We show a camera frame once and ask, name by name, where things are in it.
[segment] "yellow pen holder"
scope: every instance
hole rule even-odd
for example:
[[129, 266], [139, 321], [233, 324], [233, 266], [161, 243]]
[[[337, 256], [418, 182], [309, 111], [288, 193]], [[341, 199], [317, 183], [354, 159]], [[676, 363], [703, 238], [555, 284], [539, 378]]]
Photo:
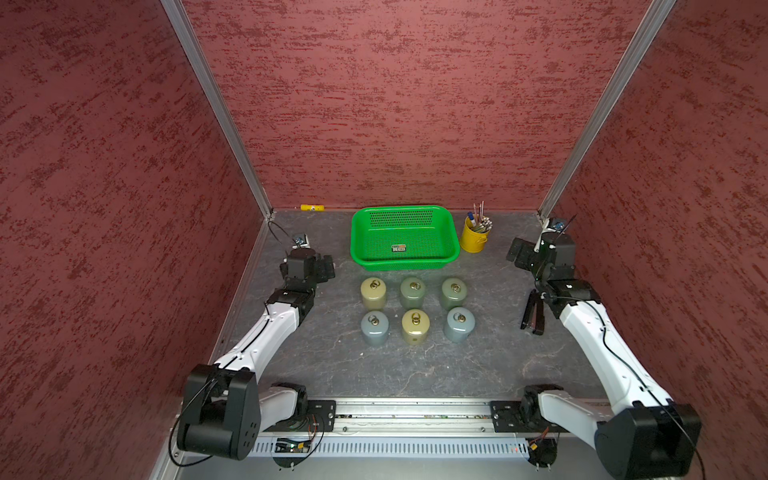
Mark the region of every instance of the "yellow pen holder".
[[458, 241], [458, 244], [462, 246], [464, 251], [467, 251], [469, 253], [477, 253], [482, 252], [482, 249], [485, 248], [485, 242], [488, 241], [488, 234], [490, 232], [485, 233], [477, 233], [472, 231], [472, 222], [469, 221], [469, 218], [464, 219], [464, 232], [462, 232], [462, 238]]

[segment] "black cable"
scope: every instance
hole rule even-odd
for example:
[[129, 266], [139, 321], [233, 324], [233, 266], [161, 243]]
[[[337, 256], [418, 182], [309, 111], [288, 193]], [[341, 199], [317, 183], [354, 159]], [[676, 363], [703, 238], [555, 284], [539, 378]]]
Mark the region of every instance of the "black cable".
[[557, 235], [557, 236], [554, 238], [554, 242], [552, 242], [552, 244], [555, 244], [555, 243], [557, 243], [557, 241], [558, 241], [558, 238], [560, 238], [560, 236], [561, 236], [563, 233], [565, 233], [565, 231], [568, 229], [568, 227], [570, 227], [570, 226], [571, 226], [571, 222], [573, 222], [573, 221], [574, 221], [574, 218], [576, 218], [576, 214], [574, 214], [574, 216], [573, 216], [573, 217], [571, 217], [571, 219], [568, 221], [568, 223], [566, 223], [566, 224], [565, 224], [565, 227], [563, 227], [563, 230], [560, 230], [560, 235]]
[[640, 382], [640, 384], [643, 386], [645, 391], [648, 392], [648, 394], [650, 396], [652, 396], [654, 398], [654, 400], [656, 400], [656, 403], [659, 404], [659, 406], [664, 411], [664, 413], [669, 415], [670, 419], [674, 422], [675, 425], [677, 425], [677, 427], [680, 429], [680, 431], [683, 433], [683, 435], [685, 435], [685, 438], [690, 443], [690, 446], [692, 446], [694, 448], [694, 453], [696, 454], [696, 457], [699, 459], [699, 466], [701, 467], [701, 478], [702, 478], [702, 480], [707, 480], [707, 471], [704, 468], [704, 460], [701, 458], [701, 454], [699, 453], [699, 449], [696, 448], [696, 444], [694, 443], [694, 441], [690, 437], [690, 435], [688, 435], [688, 432], [686, 432], [685, 429], [683, 428], [683, 426], [672, 416], [670, 411], [667, 410], [664, 407], [664, 404], [662, 404], [661, 401], [659, 401], [659, 399], [656, 398], [656, 396], [648, 388], [648, 385], [645, 384], [643, 379], [637, 374], [637, 372], [634, 371], [634, 369], [629, 365], [629, 363], [625, 362], [624, 359], [622, 359], [619, 355], [617, 355], [616, 352], [611, 350], [610, 346], [608, 346], [608, 344], [605, 342], [605, 334], [607, 333], [608, 328], [607, 328], [607, 326], [605, 324], [605, 320], [603, 320], [603, 316], [600, 314], [600, 311], [598, 309], [596, 309], [594, 307], [594, 305], [589, 303], [588, 300], [582, 300], [582, 299], [574, 298], [573, 296], [558, 296], [557, 298], [559, 298], [559, 299], [560, 298], [564, 298], [566, 300], [576, 300], [577, 302], [584, 302], [587, 305], [589, 305], [590, 308], [592, 308], [594, 310], [594, 312], [598, 315], [598, 319], [600, 319], [600, 322], [603, 324], [603, 345], [605, 345], [605, 348], [608, 350], [608, 352], [611, 352], [611, 354], [613, 354], [613, 356], [615, 356], [620, 362], [622, 362], [624, 364], [624, 366], [626, 366], [629, 369], [630, 372], [632, 372], [632, 374], [637, 378], [637, 381]]
[[320, 434], [320, 440], [317, 441], [317, 445], [315, 445], [315, 448], [312, 449], [312, 451], [310, 453], [306, 454], [306, 457], [304, 457], [304, 460], [307, 460], [320, 447], [320, 444], [323, 443], [323, 437], [326, 436], [326, 421], [321, 418], [320, 419], [320, 424], [323, 425], [323, 433]]
[[704, 469], [704, 460], [701, 458], [699, 449], [697, 449], [696, 446], [694, 445], [694, 441], [691, 439], [690, 435], [688, 435], [688, 432], [686, 432], [683, 426], [677, 422], [677, 420], [672, 416], [669, 410], [665, 409], [664, 406], [661, 405], [661, 402], [659, 402], [659, 399], [657, 399], [656, 396], [653, 393], [651, 393], [650, 390], [648, 390], [648, 393], [650, 394], [650, 396], [654, 397], [654, 400], [656, 400], [656, 403], [658, 403], [661, 409], [664, 410], [664, 413], [669, 415], [670, 419], [674, 422], [675, 425], [677, 425], [677, 427], [680, 429], [683, 435], [685, 435], [685, 438], [688, 439], [690, 446], [694, 447], [694, 453], [696, 454], [696, 457], [699, 459], [699, 467], [701, 467], [701, 478], [702, 480], [707, 480], [707, 471]]
[[[231, 364], [232, 364], [232, 362], [234, 362], [236, 358], [237, 358], [237, 357], [235, 357], [234, 359], [231, 359], [231, 360], [230, 360], [230, 361], [229, 361], [229, 362], [228, 362], [228, 363], [227, 363], [227, 364], [224, 366], [224, 368], [226, 369], [226, 368], [227, 368], [229, 365], [231, 365]], [[208, 388], [208, 386], [210, 386], [211, 388], [213, 388], [215, 384], [216, 384], [216, 377], [214, 377], [214, 378], [212, 378], [212, 379], [208, 380], [207, 382], [205, 382], [205, 385], [201, 386], [201, 387], [200, 387], [200, 389], [199, 389], [199, 390], [197, 390], [197, 393], [195, 393], [195, 394], [192, 396], [192, 398], [191, 398], [191, 399], [190, 399], [190, 401], [188, 402], [187, 406], [185, 406], [184, 408], [182, 408], [182, 410], [181, 410], [181, 413], [180, 413], [180, 414], [179, 414], [179, 416], [176, 418], [176, 422], [174, 422], [174, 426], [173, 426], [173, 428], [171, 428], [171, 429], [170, 429], [170, 435], [168, 436], [168, 458], [170, 458], [170, 460], [171, 460], [171, 461], [174, 463], [174, 465], [176, 465], [176, 466], [177, 466], [177, 467], [179, 467], [179, 468], [183, 468], [183, 467], [191, 467], [192, 465], [197, 465], [198, 463], [203, 463], [203, 462], [205, 462], [206, 460], [210, 460], [211, 458], [213, 458], [213, 455], [208, 455], [206, 458], [203, 458], [203, 459], [201, 459], [201, 460], [197, 460], [196, 462], [192, 462], [192, 463], [184, 463], [184, 464], [182, 464], [182, 463], [179, 463], [179, 462], [177, 462], [177, 461], [176, 461], [176, 459], [174, 458], [174, 450], [173, 450], [173, 447], [172, 447], [172, 445], [173, 445], [173, 440], [174, 440], [174, 432], [176, 431], [176, 427], [178, 427], [178, 426], [179, 426], [179, 421], [181, 420], [181, 417], [183, 417], [183, 416], [184, 416], [184, 412], [186, 412], [186, 411], [187, 411], [187, 409], [188, 409], [188, 408], [190, 408], [190, 405], [192, 405], [192, 402], [194, 402], [194, 400], [197, 398], [197, 396], [198, 396], [198, 395], [200, 395], [202, 392], [204, 392], [204, 391], [205, 391], [205, 389], [207, 389], [207, 388]]]
[[[267, 309], [266, 313], [267, 313], [267, 315], [269, 315], [269, 314], [270, 314], [270, 311], [269, 311], [269, 309]], [[248, 345], [245, 345], [245, 346], [244, 346], [242, 349], [240, 349], [240, 353], [243, 353], [243, 352], [245, 352], [246, 350], [248, 350], [248, 347], [250, 347], [251, 345], [253, 345], [253, 342], [255, 342], [255, 341], [256, 341], [256, 339], [258, 339], [258, 338], [261, 336], [261, 334], [262, 334], [262, 333], [264, 333], [264, 330], [266, 330], [266, 326], [267, 326], [267, 325], [269, 325], [269, 324], [270, 324], [270, 317], [268, 316], [268, 317], [266, 318], [266, 321], [264, 322], [264, 326], [263, 326], [263, 327], [261, 327], [261, 330], [259, 330], [259, 332], [258, 332], [258, 333], [256, 334], [256, 336], [253, 338], [253, 340], [251, 340], [250, 342], [248, 342]]]
[[277, 222], [275, 222], [275, 221], [273, 221], [273, 220], [269, 220], [269, 221], [267, 221], [267, 222], [266, 222], [266, 227], [270, 229], [270, 233], [272, 234], [272, 236], [273, 236], [273, 237], [275, 237], [275, 240], [277, 240], [277, 244], [278, 244], [278, 245], [280, 245], [281, 247], [283, 247], [283, 251], [286, 253], [286, 256], [288, 255], [288, 250], [286, 250], [286, 249], [285, 249], [285, 247], [283, 246], [283, 242], [281, 242], [281, 241], [280, 241], [280, 239], [279, 239], [279, 238], [277, 238], [277, 235], [275, 235], [275, 232], [272, 230], [272, 225], [273, 225], [273, 223], [274, 223], [274, 225], [275, 225], [277, 228], [279, 228], [279, 229], [281, 229], [281, 230], [283, 231], [283, 233], [286, 235], [286, 237], [290, 238], [290, 242], [291, 242], [293, 245], [296, 245], [297, 247], [301, 247], [301, 244], [300, 244], [299, 242], [297, 242], [297, 241], [296, 241], [296, 239], [294, 239], [293, 237], [291, 237], [291, 236], [288, 234], [288, 232], [286, 232], [286, 229], [282, 228], [282, 227], [280, 226], [280, 224], [279, 224], [279, 223], [277, 223]]

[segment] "gray-blue weight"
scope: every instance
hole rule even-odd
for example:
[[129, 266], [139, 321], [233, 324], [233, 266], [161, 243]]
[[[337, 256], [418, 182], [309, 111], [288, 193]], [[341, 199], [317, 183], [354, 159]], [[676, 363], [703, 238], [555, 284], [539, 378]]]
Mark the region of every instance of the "gray-blue weight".
[[457, 306], [448, 312], [442, 331], [453, 343], [461, 343], [475, 329], [475, 316], [463, 306]]
[[389, 319], [384, 313], [374, 310], [360, 320], [362, 339], [370, 346], [381, 346], [389, 336]]

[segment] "black mounting plate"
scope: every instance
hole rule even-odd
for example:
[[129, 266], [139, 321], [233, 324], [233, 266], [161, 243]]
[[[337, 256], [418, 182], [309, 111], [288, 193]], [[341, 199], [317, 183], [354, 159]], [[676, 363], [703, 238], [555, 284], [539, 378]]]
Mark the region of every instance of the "black mounting plate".
[[496, 433], [542, 433], [549, 427], [549, 433], [566, 433], [568, 430], [547, 421], [532, 428], [523, 423], [520, 417], [519, 401], [492, 401], [491, 418]]
[[[323, 420], [323, 426], [318, 425], [318, 433], [323, 432], [323, 427], [325, 428], [325, 433], [332, 432], [333, 431], [333, 424], [336, 420], [336, 400], [309, 400], [309, 405], [306, 409], [307, 415], [314, 415], [317, 421], [319, 422], [321, 419]], [[291, 429], [290, 427], [294, 424], [294, 422], [291, 422], [290, 420], [283, 420], [282, 422], [278, 422], [268, 429], [265, 430], [265, 432], [288, 432], [288, 433], [295, 433], [295, 429]]]

